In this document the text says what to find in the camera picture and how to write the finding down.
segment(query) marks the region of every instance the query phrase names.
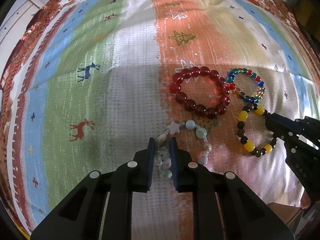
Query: multicolored beaded bracelet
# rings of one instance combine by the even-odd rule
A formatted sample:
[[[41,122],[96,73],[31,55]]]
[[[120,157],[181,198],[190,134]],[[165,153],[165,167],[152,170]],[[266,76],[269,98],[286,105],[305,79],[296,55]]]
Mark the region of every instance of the multicolored beaded bracelet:
[[[257,94],[254,96],[246,96],[245,93],[243,93],[240,88],[236,87],[234,84],[235,76],[239,73],[242,73],[244,75],[247,75],[253,79],[255,84],[260,87]],[[245,103],[258,103],[260,99],[263,97],[265,88],[264,88],[264,82],[261,80],[260,76],[257,76],[256,73],[253,73],[252,70],[246,69],[246,68],[234,68],[232,71],[228,73],[228,78],[226,81],[229,83],[229,89],[233,91],[233,93],[242,99]]]
[[[191,77],[206,77],[209,76],[215,84],[221,87],[219,98],[219,104],[215,107],[206,108],[204,105],[197,105],[196,102],[192,99],[188,99],[186,93],[181,92],[181,85],[185,79]],[[184,105],[186,111],[192,112],[195,111],[195,114],[202,117],[208,117],[209,119],[214,119],[217,115],[222,115],[226,112],[226,106],[230,104],[230,89],[225,86],[226,80],[223,77],[219,76],[219,72],[216,70],[210,71],[208,67],[202,66],[198,68],[194,66],[191,69],[183,69],[180,73],[175,73],[172,77],[173,83],[170,85],[169,89],[173,94],[176,94],[176,101],[179,104]]]
[[[247,120],[248,117],[248,113],[250,111],[255,111],[256,114],[259,115],[264,115],[267,116],[270,113],[268,113],[268,111],[266,109],[263,108],[263,106],[258,106],[256,103],[248,103],[246,106],[244,106],[244,108],[242,109],[242,111],[240,112],[239,116],[238,116],[238,132],[237,132],[237,136],[240,138],[240,142],[244,145],[244,148],[251,153],[252,156],[256,156],[256,157],[261,157],[263,155],[267,155],[269,154],[272,149],[275,147],[275,145],[277,144],[277,139],[273,138],[272,141],[270,142],[270,144],[265,145],[265,147],[261,148],[260,150],[258,150],[254,143],[250,140],[248,140],[247,136],[245,136],[245,132],[244,132],[244,122]]]
[[[162,179],[170,179],[172,177],[172,172],[169,170],[171,167],[171,158],[169,153],[169,146],[165,146],[165,142],[167,139],[167,135],[173,135],[176,133],[180,133],[180,128],[185,126],[188,130],[196,130],[196,136],[199,139],[203,139],[204,141],[204,154],[198,160],[198,162],[202,165],[208,163],[208,155],[212,150],[211,144],[207,139],[207,130],[195,123],[193,120],[188,120],[186,122],[176,123],[172,121],[170,125],[167,126],[167,130],[164,134],[160,135],[157,140],[157,150],[155,154],[155,163],[159,167],[160,177]]]

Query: bed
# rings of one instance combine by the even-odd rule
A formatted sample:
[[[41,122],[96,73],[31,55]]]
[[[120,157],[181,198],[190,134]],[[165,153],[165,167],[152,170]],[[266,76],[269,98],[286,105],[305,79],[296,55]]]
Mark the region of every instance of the bed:
[[[265,83],[259,105],[319,119],[320,63],[282,0],[49,0],[1,79],[0,187],[12,220],[29,236],[90,171],[115,170],[172,121],[190,119],[207,130],[210,171],[235,172],[265,203],[308,202],[281,140],[261,158],[242,147],[244,103],[235,94],[215,119],[175,101],[172,76],[194,66],[223,77],[251,69]],[[235,83],[255,92],[245,76]],[[196,102],[217,104],[214,82],[182,85]],[[261,116],[250,115],[245,131],[257,146],[272,139]],[[194,161],[201,157],[194,133],[181,128],[175,137]],[[132,239],[188,240],[192,224],[192,195],[177,194],[155,164],[151,191],[133,195]]]

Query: yellow bead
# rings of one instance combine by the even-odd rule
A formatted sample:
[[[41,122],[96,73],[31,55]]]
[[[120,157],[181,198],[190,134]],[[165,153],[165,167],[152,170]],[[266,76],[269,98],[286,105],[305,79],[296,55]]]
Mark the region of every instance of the yellow bead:
[[[272,146],[270,144],[267,144],[264,148],[267,150],[266,155],[272,151]]]
[[[239,96],[239,93],[241,92],[240,88],[235,88],[233,90],[233,93],[238,97]]]
[[[254,143],[252,141],[248,141],[245,145],[244,148],[248,151],[248,152],[252,152],[255,149]]]
[[[238,120],[239,121],[247,121],[248,113],[246,111],[241,111]]]
[[[256,113],[262,115],[264,113],[263,106],[258,106],[258,109],[256,110]]]

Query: bedsheet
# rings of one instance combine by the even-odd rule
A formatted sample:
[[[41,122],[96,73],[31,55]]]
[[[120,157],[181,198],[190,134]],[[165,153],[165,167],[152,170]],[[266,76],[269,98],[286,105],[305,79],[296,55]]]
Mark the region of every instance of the bedsheet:
[[[265,203],[300,206],[303,187],[279,141],[261,158],[236,136],[244,104],[206,119],[184,111],[169,85],[174,73],[235,67],[265,82],[260,103],[290,119],[319,119],[319,61],[281,0],[50,0],[34,16],[1,80],[1,199],[26,234],[92,170],[115,170],[171,121],[208,131],[210,171],[234,171]],[[245,76],[235,83],[255,91]],[[217,103],[204,78],[184,82],[197,103]],[[251,114],[246,135],[272,138]],[[180,148],[201,156],[203,142],[181,129]],[[177,194],[154,168],[151,191],[133,194],[132,239],[192,239],[192,195]]]

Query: red reindeer print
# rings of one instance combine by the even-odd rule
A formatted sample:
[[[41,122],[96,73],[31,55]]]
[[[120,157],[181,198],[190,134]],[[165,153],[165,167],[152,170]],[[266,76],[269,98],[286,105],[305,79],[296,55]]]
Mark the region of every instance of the red reindeer print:
[[[70,126],[70,129],[77,129],[77,134],[70,134],[74,137],[74,139],[70,140],[70,142],[73,142],[73,141],[76,141],[78,139],[83,139],[84,137],[84,133],[83,133],[83,127],[87,125],[91,128],[91,130],[94,130],[94,125],[96,125],[94,122],[92,121],[88,121],[87,119],[84,119],[83,122],[79,123],[79,124],[71,124]]]

